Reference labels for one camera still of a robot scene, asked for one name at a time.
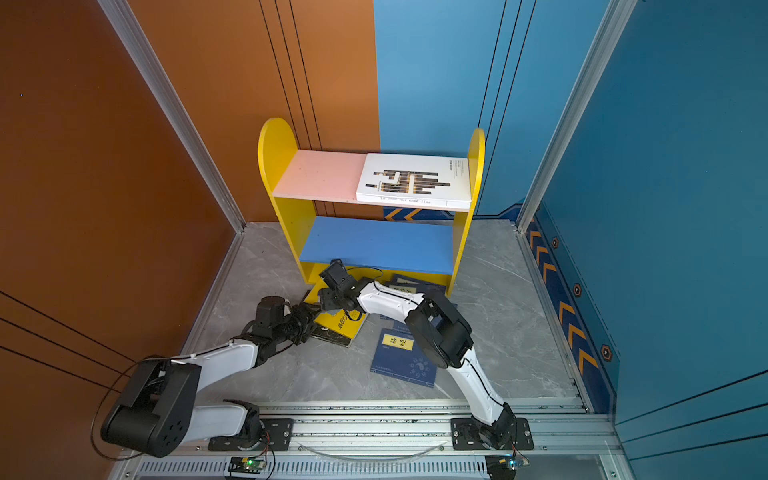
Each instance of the black stripe line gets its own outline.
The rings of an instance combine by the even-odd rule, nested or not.
[[[731,383],[726,383],[725,385],[721,385],[721,386],[719,386],[719,387],[717,387],[715,389],[707,390],[706,392],[698,393],[698,394],[696,394],[694,396],[690,396],[690,397],[688,397],[686,399],[678,400],[676,402],[670,403],[669,405],[666,405],[666,406],[659,407],[657,409],[651,410],[650,412],[645,412],[645,413],[642,413],[640,415],[636,415],[636,416],[632,417],[631,419],[626,419],[626,420],[622,420],[620,422],[616,422],[616,425],[621,425],[622,423],[631,422],[632,420],[639,419],[640,417],[645,417],[646,415],[650,415],[651,413],[656,413],[659,410],[668,409],[671,406],[679,405],[679,404],[681,404],[683,402],[687,402],[688,400],[696,399],[696,398],[698,398],[700,396],[705,396],[707,393],[712,393],[712,392],[716,392],[717,390],[725,389],[725,388],[727,388],[729,386],[736,385],[737,383],[741,383],[741,382],[744,382],[746,380],[753,379],[753,378],[755,378],[757,376],[765,375],[766,373],[768,373],[768,370],[763,370],[762,372],[754,373],[753,375],[750,375],[750,376],[745,376],[742,379],[738,379],[738,380],[733,381]]]
[[[512,96],[512,88],[515,86],[515,79],[518,76],[518,68],[520,68],[520,59],[523,57],[523,50],[525,50],[525,41],[528,39],[528,30],[531,29],[531,22],[533,21],[533,14],[536,12],[536,3],[538,0],[534,0],[533,8],[531,9],[531,17],[528,19],[528,27],[525,29],[525,36],[523,37],[523,45],[520,47],[520,55],[518,56],[518,64],[515,66],[515,74],[512,75],[512,84],[509,85],[509,95],[507,95],[507,103],[504,105],[504,113],[502,113],[502,122],[498,126],[498,134],[496,135],[496,141],[493,142],[493,151],[491,151],[491,157],[488,159],[488,166],[484,167],[483,174],[486,181],[483,182],[480,188],[480,195],[478,196],[478,208],[480,208],[480,201],[482,195],[485,192],[485,185],[488,183],[488,174],[491,173],[491,162],[493,162],[493,154],[496,153],[496,144],[498,144],[498,138],[502,135],[502,127],[504,126],[504,117],[507,115],[507,107],[509,106],[509,98]]]
[[[627,458],[630,462],[633,460],[642,460],[643,458],[661,457],[662,455],[671,455],[673,453],[689,452],[690,450],[705,449],[706,447],[716,447],[718,445],[727,445],[729,443],[743,442],[744,440],[761,439],[762,437],[768,437],[768,433],[761,433],[759,435],[751,435],[748,437],[742,437],[740,439],[726,440],[724,442],[708,443],[706,445],[699,445],[697,447],[688,447],[687,449],[672,450],[671,452],[654,453],[653,455],[644,455],[642,457]]]
[[[286,106],[288,107],[288,115],[290,115],[290,124],[293,127],[293,131],[296,131],[296,122],[293,121],[293,112],[290,109],[290,102],[288,101],[288,92],[286,91],[286,85],[283,83],[283,74],[280,73],[280,63],[277,62],[277,53],[275,53],[275,44],[272,43],[272,35],[270,35],[270,27],[266,24],[266,15],[264,14],[264,5],[259,0],[259,7],[261,7],[261,16],[264,18],[264,28],[266,28],[266,36],[270,40],[270,46],[272,47],[272,55],[275,57],[275,66],[277,67],[277,76],[280,77],[280,85],[283,86],[283,94],[286,96]]]
[[[123,357],[123,358],[125,358],[125,359],[129,359],[129,360],[130,360],[130,361],[132,361],[132,362],[135,362],[135,361],[136,361],[136,360],[132,359],[130,356],[127,356],[127,355],[123,355],[122,353],[118,352],[117,350],[115,350],[115,349],[113,349],[113,348],[110,348],[110,347],[106,346],[105,344],[103,344],[103,343],[99,342],[98,340],[96,340],[96,339],[92,339],[90,336],[88,336],[88,335],[85,335],[83,332],[79,332],[79,331],[77,331],[76,329],[74,329],[74,328],[70,327],[70,326],[69,326],[69,325],[67,325],[66,323],[64,323],[64,322],[60,322],[60,321],[56,320],[54,317],[52,317],[52,316],[50,316],[50,315],[48,315],[48,314],[46,314],[46,313],[43,313],[43,312],[41,312],[40,310],[38,310],[38,309],[34,308],[34,307],[33,307],[33,306],[31,306],[31,305],[28,305],[27,303],[24,303],[24,302],[22,302],[21,300],[19,300],[19,299],[18,299],[18,298],[16,298],[16,297],[14,297],[14,296],[11,296],[11,295],[8,295],[6,292],[3,292],[2,290],[0,290],[0,293],[1,293],[2,295],[4,295],[4,296],[8,297],[9,299],[13,300],[13,301],[14,301],[14,302],[16,302],[16,303],[18,303],[18,304],[20,304],[20,305],[23,305],[23,306],[26,306],[27,308],[29,308],[29,309],[30,309],[30,310],[32,310],[33,312],[35,312],[35,313],[39,313],[40,315],[43,315],[45,318],[47,318],[47,319],[51,320],[52,322],[58,323],[59,325],[63,326],[65,329],[69,329],[69,330],[71,330],[72,332],[75,332],[75,333],[77,333],[79,336],[83,336],[83,337],[85,337],[85,338],[89,339],[90,341],[92,341],[93,343],[97,343],[98,345],[101,345],[101,346],[103,346],[105,349],[109,350],[110,352],[114,352],[114,353],[117,353],[119,356],[121,356],[121,357]]]
[[[520,18],[520,9],[523,6],[522,0],[520,1],[520,5],[518,5],[518,14],[515,16],[515,24],[512,26],[512,36],[509,38],[509,46],[507,47],[507,56],[504,58],[504,67],[502,68],[502,77],[498,80],[498,88],[496,89],[496,99],[493,101],[493,110],[491,110],[491,121],[488,123],[488,134],[491,134],[491,128],[493,128],[493,117],[496,114],[496,105],[498,104],[498,96],[502,92],[502,84],[504,83],[504,73],[507,71],[507,63],[509,63],[509,52],[512,50],[512,42],[515,40],[515,32],[518,29],[518,19]]]
[[[290,74],[293,76],[293,87],[296,89],[296,98],[299,99],[299,110],[301,111],[301,119],[304,121],[306,140],[309,141],[310,150],[312,150],[312,138],[310,137],[310,130],[306,126],[306,117],[304,116],[304,106],[301,105],[301,93],[299,93],[299,84],[296,83],[296,73],[293,72],[293,62],[290,60],[290,50],[288,49],[288,41],[286,40],[286,31],[283,29],[283,20],[280,17],[280,9],[277,8],[277,0],[275,0],[275,10],[277,10],[277,21],[280,23],[280,31],[283,33],[283,43],[286,45],[286,55],[288,55]]]
[[[110,367],[109,365],[105,365],[104,363],[101,363],[101,362],[99,362],[98,360],[94,360],[94,359],[92,359],[90,356],[86,356],[86,355],[83,355],[82,353],[76,352],[76,351],[74,351],[73,349],[71,349],[71,348],[68,348],[68,347],[66,347],[66,346],[63,346],[63,345],[62,345],[62,344],[60,344],[60,343],[56,343],[56,342],[54,342],[53,340],[51,340],[51,339],[49,339],[49,338],[45,338],[43,335],[39,335],[38,333],[35,333],[35,332],[31,331],[31,330],[28,330],[28,329],[24,328],[24,327],[23,327],[23,326],[21,326],[21,325],[16,325],[16,324],[15,324],[15,323],[13,323],[11,320],[7,320],[7,319],[4,319],[4,318],[2,318],[1,316],[0,316],[0,320],[2,320],[3,322],[6,322],[8,325],[13,325],[13,326],[15,326],[16,328],[18,328],[18,329],[20,329],[20,330],[23,330],[23,331],[25,331],[26,333],[29,333],[29,334],[31,334],[31,335],[34,335],[34,336],[38,337],[39,339],[43,339],[43,340],[45,340],[46,342],[50,342],[50,343],[53,343],[54,345],[56,345],[56,346],[59,346],[59,347],[61,347],[62,349],[64,349],[64,350],[67,350],[68,352],[72,352],[72,353],[74,353],[74,354],[75,354],[75,355],[77,355],[77,356],[81,356],[81,357],[83,357],[84,359],[88,359],[88,360],[91,360],[93,363],[97,363],[97,364],[99,364],[99,365],[103,366],[104,368],[107,368],[107,369],[110,369],[110,370],[112,370],[112,371],[113,371],[113,372],[115,372],[115,373],[120,373],[120,370],[117,370],[117,369],[113,369],[113,368],[112,368],[112,367]]]
[[[317,141],[320,143],[320,150],[323,149],[323,141],[320,139],[320,126],[317,124],[317,114],[315,113],[315,104],[312,101],[312,90],[310,89],[310,79],[306,76],[306,65],[304,64],[304,53],[301,51],[301,41],[299,40],[299,29],[296,27],[296,16],[293,14],[293,1],[288,0],[290,5],[290,16],[293,18],[293,30],[296,31],[296,43],[299,44],[299,56],[301,57],[301,68],[304,70],[304,80],[306,81],[306,91],[310,94],[310,107],[312,108],[312,116],[315,119],[315,130],[317,131]]]
[[[634,438],[634,439],[624,440],[622,443],[634,442],[635,440],[645,439],[647,437],[652,437],[654,435],[659,435],[660,433],[671,432],[671,431],[677,430],[677,429],[684,429],[685,427],[690,427],[691,425],[697,425],[699,423],[709,422],[710,420],[722,419],[723,417],[727,417],[727,416],[731,416],[731,415],[736,415],[737,413],[749,412],[750,410],[754,410],[754,409],[761,409],[764,406],[768,406],[768,402],[761,403],[760,405],[746,407],[745,409],[736,410],[734,412],[724,413],[722,415],[715,415],[714,417],[710,417],[708,419],[697,420],[696,422],[686,423],[685,425],[680,425],[678,427],[672,427],[671,429],[661,430],[660,432],[649,433],[648,435],[643,435],[643,436],[640,436],[640,437],[637,437],[637,438]]]
[[[85,378],[84,376],[79,376],[77,373],[72,373],[72,372],[70,372],[69,370],[60,369],[60,368],[58,368],[57,366],[53,366],[53,365],[51,365],[50,363],[46,363],[46,362],[43,362],[42,360],[34,359],[34,358],[30,357],[29,355],[25,355],[24,353],[20,353],[20,352],[17,352],[16,350],[13,350],[13,349],[9,349],[7,346],[2,346],[2,345],[0,345],[0,349],[3,349],[3,350],[5,350],[5,351],[7,351],[7,352],[10,352],[10,353],[15,353],[15,354],[16,354],[16,355],[18,355],[18,356],[23,356],[23,357],[24,357],[24,358],[26,358],[26,359],[30,359],[32,362],[37,362],[37,363],[40,363],[40,364],[42,364],[42,365],[45,365],[45,366],[49,366],[49,367],[51,367],[51,368],[52,368],[52,369],[54,369],[54,370],[58,370],[59,372],[67,373],[67,374],[69,374],[69,375],[72,375],[72,376],[74,376],[74,377],[77,377],[77,378],[79,378],[79,379],[81,379],[81,380],[85,380],[86,382],[90,382],[90,383],[93,383],[94,385],[98,385],[98,386],[104,387],[104,388],[106,388],[107,390],[112,390],[112,391],[114,391],[114,392],[117,392],[117,393],[122,393],[120,390],[115,390],[115,389],[113,389],[113,388],[111,388],[111,387],[108,387],[108,386],[106,386],[106,385],[102,385],[102,384],[100,384],[99,382],[94,382],[94,381],[93,381],[93,380],[91,380],[91,379],[87,379],[87,378]]]
[[[507,10],[507,0],[504,0],[504,8],[502,8],[502,18],[498,21],[498,33],[496,34],[496,43],[493,45],[493,55],[491,56],[491,66],[488,68],[488,80],[485,81],[485,93],[482,95],[482,105],[480,105],[480,118],[478,118],[478,128],[480,128],[480,121],[482,120],[482,111],[485,108],[485,97],[488,96],[488,86],[491,84],[491,72],[493,72],[493,61],[496,59],[496,48],[498,47],[498,38],[502,35],[502,23],[504,23],[504,12]]]

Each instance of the blue shelf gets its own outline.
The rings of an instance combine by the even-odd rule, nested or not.
[[[382,270],[453,274],[453,229],[356,218],[317,217],[300,259]]]

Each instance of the white book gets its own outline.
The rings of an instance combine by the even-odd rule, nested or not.
[[[426,155],[367,154],[357,201],[469,210],[469,161]]]

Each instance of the yellow side panel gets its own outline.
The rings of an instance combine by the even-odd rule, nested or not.
[[[302,263],[299,260],[306,239],[310,236],[312,225],[315,223],[315,207],[311,200],[293,198],[275,198],[273,191],[280,182],[293,156],[299,148],[296,137],[293,136],[288,122],[282,118],[271,118],[261,128],[259,136],[259,171],[266,192],[283,227],[288,239],[293,258],[304,277],[309,280],[314,267],[313,263]]]
[[[467,242],[469,226],[472,223],[472,217],[475,214],[478,197],[480,195],[480,185],[482,184],[482,171],[485,165],[485,134],[478,128],[472,135],[472,141],[469,144],[469,186],[472,189],[472,203],[469,205],[469,212],[457,212],[453,217],[453,275],[448,285],[446,296],[451,296],[453,285],[458,274],[458,265],[462,261],[464,245]]]

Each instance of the blue wall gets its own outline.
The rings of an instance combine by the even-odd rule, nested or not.
[[[463,157],[480,126],[488,149],[478,213],[519,202],[606,6],[375,0],[382,151]]]
[[[721,387],[768,368],[766,25],[765,2],[638,2],[545,194],[621,358],[639,480],[765,444],[733,441],[768,432],[768,375]]]

